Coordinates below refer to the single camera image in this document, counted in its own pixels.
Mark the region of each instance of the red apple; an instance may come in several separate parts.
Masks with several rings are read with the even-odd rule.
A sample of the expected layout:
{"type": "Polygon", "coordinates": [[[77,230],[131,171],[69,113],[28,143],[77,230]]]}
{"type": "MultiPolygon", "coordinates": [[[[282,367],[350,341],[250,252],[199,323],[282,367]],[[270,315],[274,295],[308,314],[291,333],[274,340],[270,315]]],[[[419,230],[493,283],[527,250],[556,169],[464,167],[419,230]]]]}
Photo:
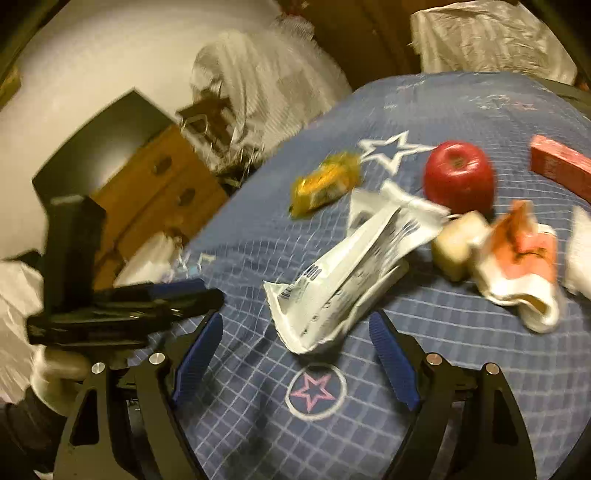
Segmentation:
{"type": "Polygon", "coordinates": [[[423,186],[429,200],[452,213],[478,210],[486,215],[495,198],[495,171],[476,145],[450,140],[429,155],[423,186]]]}

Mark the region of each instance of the yellow snack wrapper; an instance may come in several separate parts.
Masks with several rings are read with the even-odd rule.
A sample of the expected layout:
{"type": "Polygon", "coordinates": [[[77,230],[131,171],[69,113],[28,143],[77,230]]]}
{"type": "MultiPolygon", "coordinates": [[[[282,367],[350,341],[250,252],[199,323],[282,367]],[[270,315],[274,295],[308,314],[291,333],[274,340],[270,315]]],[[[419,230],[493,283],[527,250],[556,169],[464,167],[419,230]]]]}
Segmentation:
{"type": "Polygon", "coordinates": [[[360,180],[359,155],[343,152],[326,157],[318,169],[307,177],[297,178],[291,186],[291,217],[300,218],[334,202],[360,180]]]}

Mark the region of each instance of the drawer knob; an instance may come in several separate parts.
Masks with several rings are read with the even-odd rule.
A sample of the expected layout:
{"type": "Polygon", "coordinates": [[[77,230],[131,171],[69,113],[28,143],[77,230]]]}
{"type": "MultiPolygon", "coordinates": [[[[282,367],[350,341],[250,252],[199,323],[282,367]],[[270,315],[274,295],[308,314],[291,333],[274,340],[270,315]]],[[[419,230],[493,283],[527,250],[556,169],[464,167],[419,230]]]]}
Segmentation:
{"type": "Polygon", "coordinates": [[[167,171],[170,166],[173,164],[173,159],[170,157],[164,157],[160,160],[158,160],[155,164],[154,164],[154,169],[152,170],[154,172],[154,175],[162,175],[165,171],[167,171]]]}
{"type": "Polygon", "coordinates": [[[178,206],[185,207],[185,206],[189,205],[193,201],[194,198],[195,198],[195,189],[193,189],[193,188],[186,189],[177,198],[178,206]]]}

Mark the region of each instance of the dark sleeve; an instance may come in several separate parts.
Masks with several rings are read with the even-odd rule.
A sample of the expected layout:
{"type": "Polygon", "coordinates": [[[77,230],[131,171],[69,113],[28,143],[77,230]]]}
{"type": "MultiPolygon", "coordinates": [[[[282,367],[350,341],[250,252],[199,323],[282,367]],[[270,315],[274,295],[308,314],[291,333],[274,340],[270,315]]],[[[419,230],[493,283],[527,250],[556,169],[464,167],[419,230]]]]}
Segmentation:
{"type": "Polygon", "coordinates": [[[27,388],[17,404],[0,403],[0,478],[38,480],[33,470],[52,472],[66,418],[27,388]]]}

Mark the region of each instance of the silver bolt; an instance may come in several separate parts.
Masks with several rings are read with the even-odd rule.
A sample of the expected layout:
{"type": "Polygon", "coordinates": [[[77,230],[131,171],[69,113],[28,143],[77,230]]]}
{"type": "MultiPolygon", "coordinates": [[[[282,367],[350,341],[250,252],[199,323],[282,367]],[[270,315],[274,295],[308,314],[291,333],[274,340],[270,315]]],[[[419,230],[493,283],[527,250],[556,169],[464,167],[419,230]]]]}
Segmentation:
{"type": "Polygon", "coordinates": [[[443,362],[443,358],[441,358],[439,353],[430,353],[427,355],[427,363],[429,365],[441,365],[441,362],[443,362]]]}
{"type": "Polygon", "coordinates": [[[486,371],[491,375],[496,375],[501,371],[501,369],[497,364],[486,364],[486,371]]]}
{"type": "Polygon", "coordinates": [[[164,362],[165,358],[166,357],[164,356],[163,353],[160,353],[160,352],[152,353],[152,355],[150,355],[150,363],[152,365],[159,365],[162,362],[164,362]]]}
{"type": "Polygon", "coordinates": [[[105,364],[103,362],[95,363],[92,368],[90,369],[94,374],[100,374],[105,369],[105,364]]]}

